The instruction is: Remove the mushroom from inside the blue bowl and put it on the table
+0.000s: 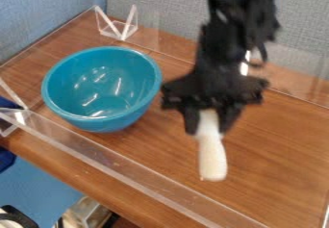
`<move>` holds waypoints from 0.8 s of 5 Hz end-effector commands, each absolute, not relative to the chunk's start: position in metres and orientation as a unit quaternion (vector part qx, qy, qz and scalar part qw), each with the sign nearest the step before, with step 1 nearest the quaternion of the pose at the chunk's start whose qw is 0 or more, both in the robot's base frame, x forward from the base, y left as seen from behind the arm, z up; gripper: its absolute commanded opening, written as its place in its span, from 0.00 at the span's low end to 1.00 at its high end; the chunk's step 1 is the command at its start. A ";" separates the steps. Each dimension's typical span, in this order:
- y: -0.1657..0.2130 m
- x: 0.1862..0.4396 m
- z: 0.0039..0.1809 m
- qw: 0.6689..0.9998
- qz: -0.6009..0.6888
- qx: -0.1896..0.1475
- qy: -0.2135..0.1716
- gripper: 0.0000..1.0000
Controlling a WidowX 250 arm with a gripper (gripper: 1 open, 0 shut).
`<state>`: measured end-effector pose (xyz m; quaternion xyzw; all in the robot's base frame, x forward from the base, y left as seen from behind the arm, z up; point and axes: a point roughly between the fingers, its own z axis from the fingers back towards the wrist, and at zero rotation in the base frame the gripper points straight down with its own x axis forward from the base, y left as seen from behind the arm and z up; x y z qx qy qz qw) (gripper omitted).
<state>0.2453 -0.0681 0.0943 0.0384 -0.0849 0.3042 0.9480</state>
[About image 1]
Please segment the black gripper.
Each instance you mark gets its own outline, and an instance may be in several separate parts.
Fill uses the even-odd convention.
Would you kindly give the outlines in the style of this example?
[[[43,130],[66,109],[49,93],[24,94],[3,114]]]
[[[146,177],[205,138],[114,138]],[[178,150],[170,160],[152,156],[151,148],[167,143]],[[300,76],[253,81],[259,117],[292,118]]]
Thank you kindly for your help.
[[[197,133],[201,119],[198,109],[221,107],[217,110],[219,133],[225,134],[242,114],[243,105],[261,102],[269,81],[241,74],[245,59],[246,49],[239,43],[238,31],[203,26],[194,67],[160,88],[162,108],[181,110],[189,135]]]

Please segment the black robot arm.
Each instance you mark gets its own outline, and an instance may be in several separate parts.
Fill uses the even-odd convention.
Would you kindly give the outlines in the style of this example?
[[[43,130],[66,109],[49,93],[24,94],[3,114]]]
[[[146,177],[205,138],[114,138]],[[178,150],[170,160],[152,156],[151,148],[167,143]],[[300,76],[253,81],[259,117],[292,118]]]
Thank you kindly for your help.
[[[162,84],[162,108],[183,117],[185,132],[197,133],[201,113],[215,114],[218,132],[226,133],[249,104],[262,102],[269,81],[241,74],[246,53],[258,49],[279,28],[275,0],[207,0],[210,19],[202,25],[195,65],[190,72]]]

